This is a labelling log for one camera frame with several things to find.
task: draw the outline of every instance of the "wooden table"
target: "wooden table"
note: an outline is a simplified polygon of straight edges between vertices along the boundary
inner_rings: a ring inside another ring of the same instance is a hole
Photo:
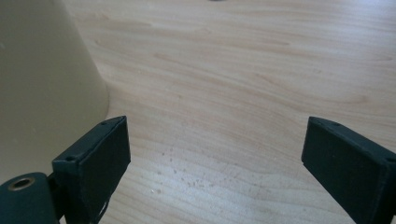
[[[129,120],[102,223],[354,223],[303,167],[306,123],[395,151],[395,1],[64,2]]]

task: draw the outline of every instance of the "cream curved surface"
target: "cream curved surface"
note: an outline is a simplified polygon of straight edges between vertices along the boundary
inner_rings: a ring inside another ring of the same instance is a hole
[[[0,182],[51,161],[108,108],[106,85],[60,1],[0,2]]]

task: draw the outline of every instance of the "light wood tabletop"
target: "light wood tabletop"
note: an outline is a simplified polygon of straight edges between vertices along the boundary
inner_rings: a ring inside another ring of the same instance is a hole
[[[301,162],[306,124],[395,151],[395,1],[64,3],[128,117],[101,223],[354,223]]]

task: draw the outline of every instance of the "screw hole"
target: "screw hole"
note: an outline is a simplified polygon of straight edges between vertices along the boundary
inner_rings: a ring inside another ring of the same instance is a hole
[[[17,191],[21,189],[26,189],[35,183],[35,179],[33,177],[25,177],[19,179],[8,186],[8,190]]]

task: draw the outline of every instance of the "beige plastic container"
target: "beige plastic container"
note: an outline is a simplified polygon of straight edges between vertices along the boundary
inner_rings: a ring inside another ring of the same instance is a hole
[[[107,113],[106,85],[61,1],[0,1],[0,184],[51,161]]]

